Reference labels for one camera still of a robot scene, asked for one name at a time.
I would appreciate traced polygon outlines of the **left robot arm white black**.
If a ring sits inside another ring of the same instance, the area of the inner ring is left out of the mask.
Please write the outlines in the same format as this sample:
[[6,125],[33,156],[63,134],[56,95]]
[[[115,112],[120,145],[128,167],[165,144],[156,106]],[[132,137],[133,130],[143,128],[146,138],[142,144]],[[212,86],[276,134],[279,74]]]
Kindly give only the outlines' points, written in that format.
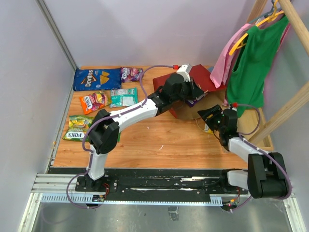
[[85,172],[86,185],[92,191],[103,187],[102,177],[108,153],[117,145],[118,135],[127,127],[144,119],[156,117],[172,108],[175,102],[193,101],[204,97],[205,90],[193,78],[173,73],[154,93],[126,109],[107,112],[100,110],[87,130],[83,142],[89,142],[89,165]]

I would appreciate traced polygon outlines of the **purple snack packet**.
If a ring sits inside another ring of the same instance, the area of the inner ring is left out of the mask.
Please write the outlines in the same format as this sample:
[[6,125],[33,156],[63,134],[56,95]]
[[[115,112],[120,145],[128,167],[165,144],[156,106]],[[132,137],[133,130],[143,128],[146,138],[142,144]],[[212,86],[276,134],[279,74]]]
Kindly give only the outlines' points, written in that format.
[[121,67],[120,77],[121,83],[137,82],[140,79],[140,74],[143,68]]
[[185,103],[190,107],[194,107],[197,103],[199,102],[199,100],[186,100]]

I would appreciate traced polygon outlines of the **green snack packet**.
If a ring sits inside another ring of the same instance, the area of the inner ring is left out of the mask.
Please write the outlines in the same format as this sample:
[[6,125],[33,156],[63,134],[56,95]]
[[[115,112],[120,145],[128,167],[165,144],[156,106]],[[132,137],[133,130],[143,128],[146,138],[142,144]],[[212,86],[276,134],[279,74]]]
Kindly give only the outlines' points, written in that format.
[[69,126],[62,139],[66,141],[82,142],[93,119],[94,118],[91,116],[69,116]]

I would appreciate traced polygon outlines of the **yellow snack packet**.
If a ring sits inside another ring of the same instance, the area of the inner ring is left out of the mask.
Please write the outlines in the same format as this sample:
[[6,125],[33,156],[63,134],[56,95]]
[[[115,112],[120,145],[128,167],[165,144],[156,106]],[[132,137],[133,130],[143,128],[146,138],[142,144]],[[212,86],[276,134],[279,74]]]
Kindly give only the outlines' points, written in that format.
[[205,123],[204,131],[207,134],[214,134],[214,132],[209,128],[209,126]]

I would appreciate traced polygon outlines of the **orange Fox's candy packet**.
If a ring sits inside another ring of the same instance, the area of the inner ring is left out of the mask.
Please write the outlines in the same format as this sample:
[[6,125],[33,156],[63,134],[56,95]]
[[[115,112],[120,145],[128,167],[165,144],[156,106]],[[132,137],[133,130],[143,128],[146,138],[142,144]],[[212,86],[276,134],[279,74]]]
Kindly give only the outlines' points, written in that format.
[[85,115],[100,110],[112,103],[111,99],[103,90],[81,96],[79,97],[79,100]]

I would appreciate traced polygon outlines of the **teal snack packet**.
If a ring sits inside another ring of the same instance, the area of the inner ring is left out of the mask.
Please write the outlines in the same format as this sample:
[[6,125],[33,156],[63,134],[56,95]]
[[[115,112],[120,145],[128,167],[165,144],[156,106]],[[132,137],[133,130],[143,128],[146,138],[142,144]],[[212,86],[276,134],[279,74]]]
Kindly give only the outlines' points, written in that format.
[[128,107],[138,103],[137,88],[111,90],[111,108]]

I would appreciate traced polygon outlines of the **blue Doritos chip bag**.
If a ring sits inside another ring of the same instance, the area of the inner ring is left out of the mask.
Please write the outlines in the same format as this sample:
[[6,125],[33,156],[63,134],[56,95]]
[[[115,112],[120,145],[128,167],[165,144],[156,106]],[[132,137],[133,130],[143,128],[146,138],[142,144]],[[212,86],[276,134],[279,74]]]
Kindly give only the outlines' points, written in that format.
[[111,90],[121,88],[120,68],[77,69],[74,75],[73,90]]

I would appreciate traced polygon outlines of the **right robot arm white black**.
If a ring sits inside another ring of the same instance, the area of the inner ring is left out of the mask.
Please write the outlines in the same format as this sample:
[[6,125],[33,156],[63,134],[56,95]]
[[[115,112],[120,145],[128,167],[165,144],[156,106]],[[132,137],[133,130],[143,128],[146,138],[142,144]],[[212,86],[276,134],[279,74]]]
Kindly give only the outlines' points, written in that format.
[[230,193],[237,187],[248,190],[255,199],[287,199],[292,194],[292,184],[281,153],[267,152],[250,143],[238,132],[238,109],[242,104],[232,103],[226,109],[215,105],[198,114],[212,130],[219,133],[221,146],[247,162],[247,169],[229,170],[219,180],[219,189]]

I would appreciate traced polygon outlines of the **red brown paper bag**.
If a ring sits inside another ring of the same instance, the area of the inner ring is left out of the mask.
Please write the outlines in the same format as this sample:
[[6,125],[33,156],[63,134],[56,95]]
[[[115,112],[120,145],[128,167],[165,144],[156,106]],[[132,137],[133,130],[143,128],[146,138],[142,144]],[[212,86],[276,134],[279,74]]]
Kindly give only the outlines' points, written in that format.
[[226,86],[216,87],[203,65],[192,66],[189,76],[190,82],[176,72],[152,80],[154,92],[160,96],[154,100],[160,114],[169,112],[177,120],[194,120],[200,118],[198,111],[223,103]]

